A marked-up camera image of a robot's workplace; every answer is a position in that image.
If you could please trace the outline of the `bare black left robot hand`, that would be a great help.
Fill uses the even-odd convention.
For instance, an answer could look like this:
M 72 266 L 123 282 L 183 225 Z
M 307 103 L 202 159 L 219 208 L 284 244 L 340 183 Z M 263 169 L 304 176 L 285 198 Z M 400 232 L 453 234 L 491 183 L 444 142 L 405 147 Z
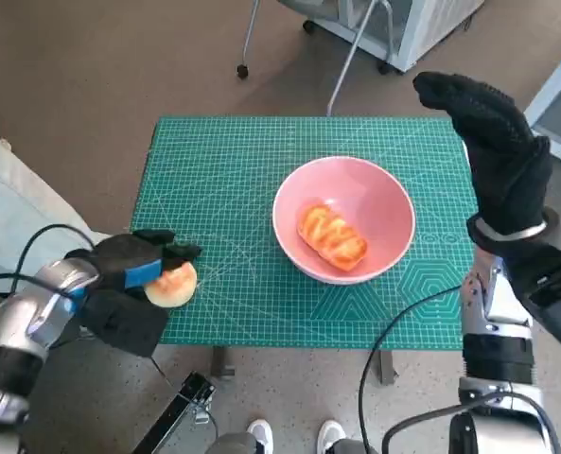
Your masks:
M 176 243 L 170 230 L 142 229 L 101 241 L 88 260 L 99 273 L 96 288 L 124 292 L 193 262 L 201 253 L 194 243 Z

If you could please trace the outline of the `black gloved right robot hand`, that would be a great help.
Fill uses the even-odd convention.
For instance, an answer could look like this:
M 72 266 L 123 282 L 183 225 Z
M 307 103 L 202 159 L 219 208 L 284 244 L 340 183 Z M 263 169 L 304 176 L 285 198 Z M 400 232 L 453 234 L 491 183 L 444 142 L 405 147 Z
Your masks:
M 540 226 L 552 175 L 550 139 L 534 134 L 515 101 L 485 82 L 422 72 L 412 84 L 424 107 L 448 114 L 465 143 L 484 223 L 501 236 Z

